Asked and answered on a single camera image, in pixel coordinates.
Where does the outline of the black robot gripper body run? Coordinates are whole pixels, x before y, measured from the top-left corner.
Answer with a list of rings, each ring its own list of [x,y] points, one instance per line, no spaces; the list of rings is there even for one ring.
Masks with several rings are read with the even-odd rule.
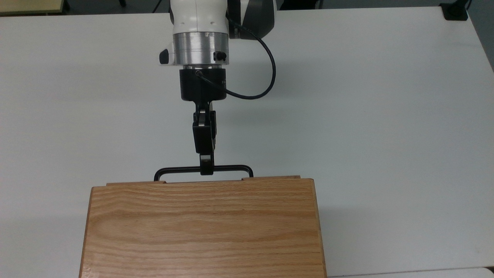
[[[196,112],[205,110],[216,114],[212,102],[224,100],[226,70],[222,68],[186,68],[179,70],[181,99],[194,102]]]

